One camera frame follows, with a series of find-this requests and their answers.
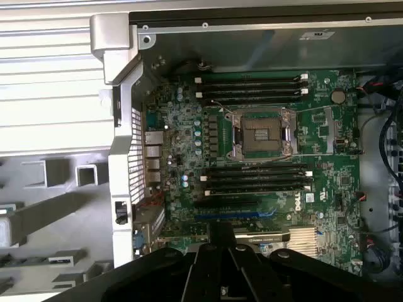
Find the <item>silver finned heatsink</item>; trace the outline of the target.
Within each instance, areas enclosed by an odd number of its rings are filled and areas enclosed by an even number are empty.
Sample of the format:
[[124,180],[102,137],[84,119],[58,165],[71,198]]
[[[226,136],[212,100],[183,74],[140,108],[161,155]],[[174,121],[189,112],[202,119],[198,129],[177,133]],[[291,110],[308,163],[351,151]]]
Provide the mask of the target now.
[[288,249],[312,258],[318,257],[319,248],[317,243],[317,230],[315,227],[291,228],[289,232],[290,240],[286,244]]

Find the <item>green Dell motherboard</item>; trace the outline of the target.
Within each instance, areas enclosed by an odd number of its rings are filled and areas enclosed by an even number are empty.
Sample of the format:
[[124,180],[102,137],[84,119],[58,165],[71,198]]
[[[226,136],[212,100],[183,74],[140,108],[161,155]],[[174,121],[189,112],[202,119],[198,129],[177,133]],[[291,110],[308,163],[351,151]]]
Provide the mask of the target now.
[[[196,98],[200,84],[195,77],[291,77],[308,74],[308,94],[305,101],[290,104],[257,104],[243,106],[202,106]],[[362,264],[359,238],[355,226],[360,222],[360,210],[353,206],[346,213],[360,189],[360,148],[358,139],[358,104],[354,89],[355,76],[339,70],[286,70],[277,72],[239,72],[170,75],[149,96],[144,104],[145,132],[163,131],[161,182],[149,183],[146,169],[146,206],[154,206],[157,213],[152,223],[137,225],[133,232],[143,232],[144,255],[161,247],[187,252],[194,243],[208,240],[207,225],[227,221],[234,233],[289,232],[291,228],[315,227],[319,259],[350,272],[358,272]],[[334,104],[331,93],[343,89],[346,100]],[[296,89],[216,89],[209,91],[296,90]],[[268,96],[218,97],[259,98]],[[293,111],[333,105],[325,110],[297,113],[297,154],[357,154],[355,156],[245,158],[242,154],[241,118],[245,113],[274,113],[281,109]],[[309,169],[258,169],[205,173],[210,167],[257,165],[277,162],[309,164]],[[212,179],[201,182],[200,176],[312,171],[313,177],[245,177]],[[310,182],[311,192],[289,191],[268,194],[240,194],[232,196],[204,196],[209,182],[244,182],[253,180],[296,180]],[[204,198],[258,199],[254,206],[196,208],[194,202]],[[196,220],[195,215],[233,212],[270,212],[269,218],[240,218]]]

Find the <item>blue VGA port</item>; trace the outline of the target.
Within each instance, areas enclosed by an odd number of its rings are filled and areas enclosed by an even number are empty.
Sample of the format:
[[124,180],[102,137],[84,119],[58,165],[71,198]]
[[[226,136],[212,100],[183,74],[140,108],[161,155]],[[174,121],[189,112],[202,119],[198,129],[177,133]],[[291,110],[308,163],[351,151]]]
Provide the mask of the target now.
[[133,249],[136,255],[142,254],[145,247],[145,238],[143,232],[136,231],[133,236]]

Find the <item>silver open PC case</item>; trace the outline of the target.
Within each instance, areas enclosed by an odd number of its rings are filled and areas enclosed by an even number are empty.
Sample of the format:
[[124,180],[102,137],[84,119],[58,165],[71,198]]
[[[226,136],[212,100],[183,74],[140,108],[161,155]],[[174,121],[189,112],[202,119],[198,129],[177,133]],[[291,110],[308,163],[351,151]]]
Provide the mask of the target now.
[[108,168],[116,265],[156,250],[135,255],[133,232],[157,213],[145,205],[144,104],[170,75],[339,70],[356,81],[360,189],[346,213],[359,207],[355,233],[362,264],[358,272],[337,268],[374,281],[403,282],[402,15],[103,13],[90,19],[90,41],[112,88]]

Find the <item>CPU socket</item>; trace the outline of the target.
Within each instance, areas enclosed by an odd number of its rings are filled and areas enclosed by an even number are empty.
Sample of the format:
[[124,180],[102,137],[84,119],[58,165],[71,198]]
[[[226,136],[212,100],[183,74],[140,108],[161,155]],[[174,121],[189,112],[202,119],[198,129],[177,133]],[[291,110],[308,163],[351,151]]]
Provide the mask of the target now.
[[245,113],[241,118],[242,154],[245,158],[268,158],[283,154],[281,116]]

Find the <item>blue expansion slot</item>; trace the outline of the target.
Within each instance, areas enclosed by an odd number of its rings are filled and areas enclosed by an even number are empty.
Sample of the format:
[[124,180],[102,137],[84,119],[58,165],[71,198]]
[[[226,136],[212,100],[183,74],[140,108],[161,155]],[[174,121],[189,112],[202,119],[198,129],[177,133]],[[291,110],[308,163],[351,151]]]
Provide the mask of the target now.
[[233,212],[233,213],[210,213],[195,215],[196,220],[217,220],[217,219],[240,219],[240,218],[269,218],[276,213],[276,209],[270,212]]

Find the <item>grey parts rack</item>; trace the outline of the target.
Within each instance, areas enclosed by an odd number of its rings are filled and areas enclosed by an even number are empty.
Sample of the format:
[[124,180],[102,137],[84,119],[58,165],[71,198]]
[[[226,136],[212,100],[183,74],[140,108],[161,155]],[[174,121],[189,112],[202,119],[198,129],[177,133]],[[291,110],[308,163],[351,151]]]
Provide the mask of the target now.
[[0,158],[0,297],[51,294],[113,265],[101,154]]

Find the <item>black Nvidia graphics card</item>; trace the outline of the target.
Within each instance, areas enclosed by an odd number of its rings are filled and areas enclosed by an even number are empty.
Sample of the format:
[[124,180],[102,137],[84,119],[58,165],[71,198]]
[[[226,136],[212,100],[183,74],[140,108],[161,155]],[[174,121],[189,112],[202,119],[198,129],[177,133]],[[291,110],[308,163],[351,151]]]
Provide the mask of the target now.
[[278,242],[288,242],[290,232],[249,232],[236,233],[235,238],[239,244],[269,244]]

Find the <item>black RAM slot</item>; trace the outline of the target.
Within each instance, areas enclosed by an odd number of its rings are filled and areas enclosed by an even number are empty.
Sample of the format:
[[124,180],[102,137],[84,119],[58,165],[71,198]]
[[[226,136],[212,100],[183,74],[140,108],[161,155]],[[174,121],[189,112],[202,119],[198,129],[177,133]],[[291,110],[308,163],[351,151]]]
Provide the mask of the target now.
[[291,172],[258,172],[258,173],[237,173],[237,174],[220,174],[220,175],[210,175],[210,176],[200,176],[201,182],[206,182],[212,179],[223,179],[223,178],[245,178],[245,177],[280,177],[280,176],[302,176],[302,177],[313,177],[314,173],[312,171],[291,171]]
[[243,106],[257,104],[290,104],[305,101],[307,97],[259,97],[259,98],[221,98],[221,99],[199,99],[202,106],[213,106],[221,104],[224,106]]
[[209,182],[205,184],[211,190],[230,190],[230,189],[272,189],[272,190],[291,190],[296,188],[310,187],[310,182],[296,180],[275,180],[263,181],[253,180],[244,182]]
[[243,189],[207,189],[204,190],[204,196],[232,196],[240,194],[268,194],[276,192],[289,191],[308,191],[311,192],[311,186],[296,186],[296,187],[264,187],[264,188],[243,188]]
[[305,163],[293,163],[293,162],[277,162],[266,163],[257,165],[233,165],[225,167],[210,167],[203,171],[205,173],[213,172],[231,172],[231,171],[245,171],[245,170],[258,170],[258,169],[309,169],[310,165]]
[[209,77],[195,77],[194,83],[195,84],[207,84],[209,82],[252,82],[252,81],[263,81],[263,82],[298,82],[298,81],[305,81],[309,79],[308,74],[300,74],[291,77],[263,77],[263,76],[251,76],[251,75],[242,75],[239,77],[213,77],[210,75]]
[[218,97],[248,97],[248,96],[301,96],[308,94],[307,88],[296,90],[252,90],[252,91],[208,91],[196,92],[196,98],[218,98]]
[[220,89],[300,89],[307,87],[307,81],[302,82],[223,82],[204,83],[197,86],[199,90],[220,90]]

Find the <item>black expansion slot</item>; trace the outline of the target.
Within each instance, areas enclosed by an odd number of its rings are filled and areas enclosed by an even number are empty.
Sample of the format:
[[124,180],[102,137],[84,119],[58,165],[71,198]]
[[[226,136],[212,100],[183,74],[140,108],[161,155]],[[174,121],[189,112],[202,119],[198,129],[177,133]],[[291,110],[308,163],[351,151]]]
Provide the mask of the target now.
[[220,198],[204,198],[194,202],[196,208],[224,208],[224,207],[242,207],[254,206],[259,204],[258,199],[220,199]]

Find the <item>metal socket cover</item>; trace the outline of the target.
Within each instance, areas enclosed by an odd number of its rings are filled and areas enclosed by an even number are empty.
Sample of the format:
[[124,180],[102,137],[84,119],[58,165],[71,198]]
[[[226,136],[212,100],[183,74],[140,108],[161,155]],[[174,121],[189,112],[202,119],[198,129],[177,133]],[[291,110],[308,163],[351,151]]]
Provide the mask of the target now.
[[281,109],[282,152],[284,156],[298,153],[297,113],[293,110]]

